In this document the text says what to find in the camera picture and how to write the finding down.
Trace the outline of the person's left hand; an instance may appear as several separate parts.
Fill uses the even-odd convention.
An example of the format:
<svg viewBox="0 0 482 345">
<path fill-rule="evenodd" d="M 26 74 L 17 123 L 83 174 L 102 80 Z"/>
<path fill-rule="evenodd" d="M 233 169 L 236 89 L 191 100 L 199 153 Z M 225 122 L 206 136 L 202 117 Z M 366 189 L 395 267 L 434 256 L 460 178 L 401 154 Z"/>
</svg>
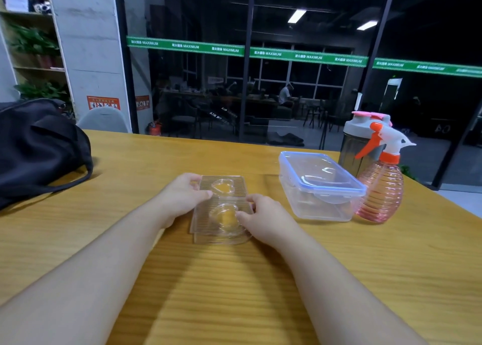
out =
<svg viewBox="0 0 482 345">
<path fill-rule="evenodd" d="M 184 173 L 166 185 L 154 198 L 161 228 L 169 228 L 177 217 L 189 213 L 200 204 L 188 201 L 188 190 L 205 190 L 200 188 L 201 180 L 201 175 Z"/>
</svg>

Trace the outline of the person's right hand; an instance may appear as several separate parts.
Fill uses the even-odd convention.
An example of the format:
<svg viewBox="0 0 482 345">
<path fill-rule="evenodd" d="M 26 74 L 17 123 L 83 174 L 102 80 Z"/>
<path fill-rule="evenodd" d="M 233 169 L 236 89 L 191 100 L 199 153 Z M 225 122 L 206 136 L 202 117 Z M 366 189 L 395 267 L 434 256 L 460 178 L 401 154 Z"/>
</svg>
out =
<svg viewBox="0 0 482 345">
<path fill-rule="evenodd" d="M 262 243 L 279 249 L 302 231 L 280 202 L 261 194 L 248 195 L 246 200 L 252 205 L 257 219 L 253 227 L 244 228 Z"/>
</svg>

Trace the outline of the clear plastic mold tray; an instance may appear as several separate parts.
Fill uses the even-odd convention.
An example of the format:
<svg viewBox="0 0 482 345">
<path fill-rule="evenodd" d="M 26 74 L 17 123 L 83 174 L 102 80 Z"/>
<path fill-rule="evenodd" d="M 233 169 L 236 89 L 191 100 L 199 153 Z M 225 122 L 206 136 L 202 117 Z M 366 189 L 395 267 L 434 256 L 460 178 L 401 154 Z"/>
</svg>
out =
<svg viewBox="0 0 482 345">
<path fill-rule="evenodd" d="M 194 244 L 243 244 L 251 234 L 237 220 L 237 212 L 253 214 L 246 200 L 247 188 L 242 176 L 204 175 L 201 190 L 213 195 L 194 208 L 190 233 Z"/>
</svg>

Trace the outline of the person's right forearm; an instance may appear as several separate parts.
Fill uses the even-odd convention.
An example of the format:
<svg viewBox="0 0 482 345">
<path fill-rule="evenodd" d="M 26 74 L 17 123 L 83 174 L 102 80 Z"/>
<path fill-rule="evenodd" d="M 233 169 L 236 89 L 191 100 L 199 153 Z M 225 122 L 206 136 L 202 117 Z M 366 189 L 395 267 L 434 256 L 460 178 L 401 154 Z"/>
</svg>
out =
<svg viewBox="0 0 482 345">
<path fill-rule="evenodd" d="M 267 243 L 291 269 L 322 345 L 429 345 L 303 230 Z"/>
</svg>

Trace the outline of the person's left forearm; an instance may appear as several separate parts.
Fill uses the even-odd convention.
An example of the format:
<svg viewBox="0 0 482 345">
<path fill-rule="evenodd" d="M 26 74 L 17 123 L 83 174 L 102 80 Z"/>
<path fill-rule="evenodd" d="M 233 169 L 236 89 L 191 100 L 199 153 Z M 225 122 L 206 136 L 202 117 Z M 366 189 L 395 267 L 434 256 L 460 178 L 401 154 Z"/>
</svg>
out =
<svg viewBox="0 0 482 345">
<path fill-rule="evenodd" d="M 152 200 L 0 306 L 0 345 L 105 345 L 161 230 L 185 210 Z"/>
</svg>

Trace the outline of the clear food container blue-rimmed lid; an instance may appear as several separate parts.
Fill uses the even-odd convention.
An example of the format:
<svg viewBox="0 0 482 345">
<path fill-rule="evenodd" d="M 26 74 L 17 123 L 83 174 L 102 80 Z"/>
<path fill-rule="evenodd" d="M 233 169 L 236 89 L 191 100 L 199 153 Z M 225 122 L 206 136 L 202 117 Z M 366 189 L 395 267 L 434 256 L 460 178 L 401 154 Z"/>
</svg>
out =
<svg viewBox="0 0 482 345">
<path fill-rule="evenodd" d="M 300 219 L 348 222 L 366 187 L 322 153 L 283 151 L 279 179 L 293 213 Z"/>
</svg>

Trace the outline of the white chair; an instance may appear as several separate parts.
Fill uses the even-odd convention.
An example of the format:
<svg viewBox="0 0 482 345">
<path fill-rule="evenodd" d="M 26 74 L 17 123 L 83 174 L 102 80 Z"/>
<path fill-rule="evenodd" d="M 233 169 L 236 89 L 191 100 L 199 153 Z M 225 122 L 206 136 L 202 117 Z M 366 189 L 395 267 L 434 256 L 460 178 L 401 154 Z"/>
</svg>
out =
<svg viewBox="0 0 482 345">
<path fill-rule="evenodd" d="M 86 130 L 131 133 L 128 122 L 121 111 L 108 106 L 89 110 L 76 125 Z"/>
</svg>

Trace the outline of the grey shaker bottle pink lid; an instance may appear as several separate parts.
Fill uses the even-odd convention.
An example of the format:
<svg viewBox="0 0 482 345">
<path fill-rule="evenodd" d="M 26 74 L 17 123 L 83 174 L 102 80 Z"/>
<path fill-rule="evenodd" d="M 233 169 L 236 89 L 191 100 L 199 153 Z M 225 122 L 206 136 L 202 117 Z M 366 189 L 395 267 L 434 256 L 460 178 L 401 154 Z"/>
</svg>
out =
<svg viewBox="0 0 482 345">
<path fill-rule="evenodd" d="M 377 112 L 353 111 L 353 118 L 345 123 L 343 140 L 341 145 L 338 164 L 349 172 L 353 177 L 358 177 L 372 162 L 378 160 L 384 149 L 378 146 L 366 156 L 356 159 L 356 155 L 370 141 L 373 130 L 370 129 L 372 122 L 381 122 L 392 126 L 390 116 Z"/>
</svg>

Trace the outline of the pink spray bottle orange trigger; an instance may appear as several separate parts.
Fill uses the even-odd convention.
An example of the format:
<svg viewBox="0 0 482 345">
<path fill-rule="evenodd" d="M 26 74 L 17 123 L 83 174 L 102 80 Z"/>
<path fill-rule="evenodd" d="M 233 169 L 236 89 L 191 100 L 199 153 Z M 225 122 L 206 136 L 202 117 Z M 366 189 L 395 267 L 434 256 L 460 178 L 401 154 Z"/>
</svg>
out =
<svg viewBox="0 0 482 345">
<path fill-rule="evenodd" d="M 399 167 L 401 149 L 416 146 L 405 134 L 380 121 L 370 124 L 371 137 L 355 155 L 361 159 L 377 147 L 385 145 L 377 160 L 373 161 L 359 176 L 366 187 L 366 195 L 356 215 L 372 223 L 384 223 L 399 208 L 404 191 L 403 174 Z"/>
</svg>

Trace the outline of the black bag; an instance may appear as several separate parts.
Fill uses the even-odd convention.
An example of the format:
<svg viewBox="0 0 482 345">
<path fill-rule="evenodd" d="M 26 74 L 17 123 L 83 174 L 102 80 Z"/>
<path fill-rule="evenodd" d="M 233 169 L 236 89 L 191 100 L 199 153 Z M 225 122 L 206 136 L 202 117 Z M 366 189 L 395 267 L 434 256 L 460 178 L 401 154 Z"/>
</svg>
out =
<svg viewBox="0 0 482 345">
<path fill-rule="evenodd" d="M 88 136 L 59 99 L 0 102 L 0 210 L 89 180 Z"/>
</svg>

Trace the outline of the green striped glass banner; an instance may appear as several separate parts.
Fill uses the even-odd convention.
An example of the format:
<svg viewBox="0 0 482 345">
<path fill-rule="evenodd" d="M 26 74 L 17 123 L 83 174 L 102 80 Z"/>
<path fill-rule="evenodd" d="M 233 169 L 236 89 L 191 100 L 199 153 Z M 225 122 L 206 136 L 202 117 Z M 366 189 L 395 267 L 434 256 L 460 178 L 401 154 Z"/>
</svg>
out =
<svg viewBox="0 0 482 345">
<path fill-rule="evenodd" d="M 243 45 L 173 40 L 164 38 L 127 36 L 126 41 L 128 47 L 131 48 L 189 52 L 206 55 L 244 57 L 245 51 Z M 343 55 L 327 52 L 266 47 L 250 47 L 249 56 L 255 59 L 296 61 L 354 68 L 366 68 L 369 60 L 367 56 L 361 55 Z M 373 68 L 398 72 L 414 72 L 482 79 L 482 67 L 447 63 L 377 57 L 374 60 Z"/>
</svg>

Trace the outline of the green potted plant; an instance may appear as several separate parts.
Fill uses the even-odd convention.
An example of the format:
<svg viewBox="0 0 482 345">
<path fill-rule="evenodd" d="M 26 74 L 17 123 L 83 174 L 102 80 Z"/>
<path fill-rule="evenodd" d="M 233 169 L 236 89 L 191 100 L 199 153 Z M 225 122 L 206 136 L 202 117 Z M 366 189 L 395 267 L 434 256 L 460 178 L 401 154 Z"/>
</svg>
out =
<svg viewBox="0 0 482 345">
<path fill-rule="evenodd" d="M 73 110 L 70 92 L 67 84 L 60 84 L 57 81 L 32 83 L 25 81 L 14 86 L 19 92 L 21 100 L 32 100 L 39 98 L 58 99 L 65 103 L 65 108 Z"/>
<path fill-rule="evenodd" d="M 36 27 L 11 25 L 10 28 L 14 34 L 13 40 L 9 42 L 12 50 L 33 56 L 40 68 L 57 67 L 61 52 L 56 37 Z"/>
</svg>

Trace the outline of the wooden shelf unit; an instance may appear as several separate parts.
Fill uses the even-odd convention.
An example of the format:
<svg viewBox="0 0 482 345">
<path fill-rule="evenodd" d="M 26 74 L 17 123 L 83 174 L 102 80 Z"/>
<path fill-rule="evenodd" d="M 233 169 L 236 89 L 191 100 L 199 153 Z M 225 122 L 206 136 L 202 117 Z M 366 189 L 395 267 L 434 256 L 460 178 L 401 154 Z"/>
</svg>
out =
<svg viewBox="0 0 482 345">
<path fill-rule="evenodd" d="M 75 120 L 51 0 L 0 0 L 0 102 L 56 98 Z"/>
</svg>

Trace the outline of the white box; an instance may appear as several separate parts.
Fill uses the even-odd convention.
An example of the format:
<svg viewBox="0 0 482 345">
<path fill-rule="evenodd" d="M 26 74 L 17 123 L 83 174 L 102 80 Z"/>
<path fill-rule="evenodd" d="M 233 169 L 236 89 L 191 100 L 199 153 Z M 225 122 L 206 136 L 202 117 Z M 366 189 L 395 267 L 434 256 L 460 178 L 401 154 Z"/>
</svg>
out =
<svg viewBox="0 0 482 345">
<path fill-rule="evenodd" d="M 5 8 L 9 12 L 28 13 L 29 0 L 4 0 Z"/>
</svg>

